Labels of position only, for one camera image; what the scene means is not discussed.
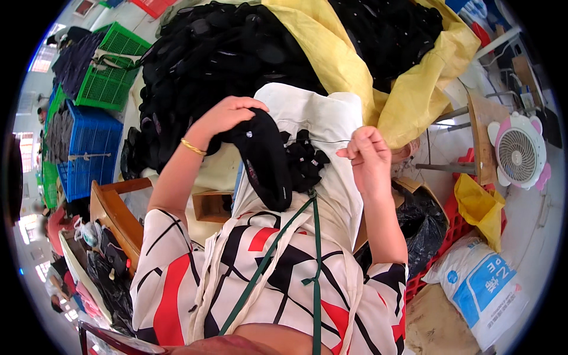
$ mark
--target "black plastic bag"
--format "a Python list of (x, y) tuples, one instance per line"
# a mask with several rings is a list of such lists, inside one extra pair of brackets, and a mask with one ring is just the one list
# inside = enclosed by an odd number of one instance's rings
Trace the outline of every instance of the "black plastic bag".
[(112, 327), (131, 337), (132, 329), (132, 299), (130, 298), (130, 280), (115, 273), (114, 280), (108, 275), (112, 265), (97, 252), (87, 252), (87, 274), (93, 281), (105, 307), (112, 315)]
[[(404, 196), (404, 202), (396, 209), (396, 217), (406, 239), (408, 279), (411, 279), (424, 270), (442, 246), (447, 231), (446, 216), (425, 188), (419, 187), (411, 193), (394, 181), (392, 187)], [(373, 263), (369, 243), (366, 242), (354, 256), (366, 273)]]

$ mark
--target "yellow tarp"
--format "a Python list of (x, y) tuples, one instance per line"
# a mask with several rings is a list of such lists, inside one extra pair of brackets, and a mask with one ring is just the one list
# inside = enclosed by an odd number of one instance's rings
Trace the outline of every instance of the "yellow tarp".
[(357, 55), (327, 0), (262, 0), (296, 38), (328, 93), (359, 95), (363, 123), (377, 126), (390, 148), (420, 136), (448, 106), (442, 92), (462, 74), (479, 39), (443, 0), (417, 0), (442, 15), (444, 31), (420, 64), (401, 74), (391, 94), (373, 89), (373, 78)]
[(454, 186), (458, 212), (471, 225), (476, 226), (487, 239), (487, 244), (501, 252), (501, 209), (505, 199), (497, 191), (485, 191), (469, 175), (460, 174)]

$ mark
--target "woman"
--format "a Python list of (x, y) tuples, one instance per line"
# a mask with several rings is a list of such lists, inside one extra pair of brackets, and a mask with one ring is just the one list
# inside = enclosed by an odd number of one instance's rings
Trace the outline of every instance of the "woman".
[[(305, 90), (290, 90), (293, 95), (308, 93), (307, 100), (317, 99)], [(341, 100), (347, 95), (352, 94), (320, 98), (343, 105)], [(352, 96), (356, 100), (350, 107), (356, 107), (360, 122), (360, 101)], [(174, 355), (401, 354), (407, 248), (391, 195), (391, 153), (376, 128), (353, 132), (360, 124), (350, 126), (354, 127), (351, 141), (337, 151), (316, 186), (317, 218), (315, 205), (296, 213), (300, 203), (311, 201), (297, 193), (286, 212), (266, 211), (245, 178), (236, 196), (234, 218), (207, 239), (205, 252), (191, 244), (185, 206), (202, 162), (199, 152), (207, 149), (215, 134), (250, 120), (254, 116), (250, 107), (269, 111), (253, 98), (228, 97), (203, 115), (187, 131), (154, 187), (131, 286), (132, 325), (138, 338), (173, 346)], [(283, 116), (287, 116), (285, 110), (274, 110), (278, 127), (290, 132)], [(311, 124), (310, 132), (317, 131), (316, 126)], [(352, 174), (347, 171), (347, 159)], [(345, 165), (343, 171), (338, 169)], [(356, 186), (361, 195), (346, 193), (350, 186), (355, 193)], [(335, 203), (340, 197), (331, 197), (339, 195), (350, 197), (355, 207), (361, 198), (364, 203), (373, 256), (373, 266), (365, 276), (351, 254), (356, 231), (348, 232), (353, 225), (358, 227), (360, 212), (354, 214), (350, 211), (356, 208)], [(321, 241), (316, 246), (319, 234)], [(278, 247), (256, 287), (239, 302), (278, 235)], [(316, 294), (320, 301), (314, 307)], [(319, 321), (321, 327), (314, 326)]]

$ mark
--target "cardboard box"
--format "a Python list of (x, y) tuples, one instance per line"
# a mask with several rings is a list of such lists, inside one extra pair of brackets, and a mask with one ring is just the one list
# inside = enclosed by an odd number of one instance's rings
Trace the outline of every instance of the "cardboard box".
[[(444, 211), (444, 206), (440, 203), (440, 201), (438, 201), (430, 187), (428, 187), (428, 184), (426, 184), (425, 182), (414, 181), (408, 177), (394, 178), (392, 180), (411, 193), (414, 193), (414, 191), (416, 191), (420, 187), (426, 189), (428, 194), (432, 196), (434, 201), (436, 201), (440, 208), (442, 208), (444, 216), (446, 217), (446, 227), (450, 225), (450, 219), (448, 218), (446, 211)], [(392, 198), (394, 199), (395, 208), (400, 207), (400, 205), (404, 202), (404, 196), (395, 189), (391, 189), (391, 193)], [(355, 254), (355, 252), (358, 251), (367, 242), (367, 239), (367, 225), (365, 223), (365, 213), (363, 213), (363, 216), (361, 217), (361, 224), (359, 225), (359, 233), (357, 234), (357, 239), (355, 239), (355, 246), (353, 247), (353, 254)]]
[(225, 223), (231, 218), (231, 212), (223, 209), (223, 197), (233, 196), (233, 191), (205, 191), (193, 194), (193, 210), (195, 219), (203, 222)]

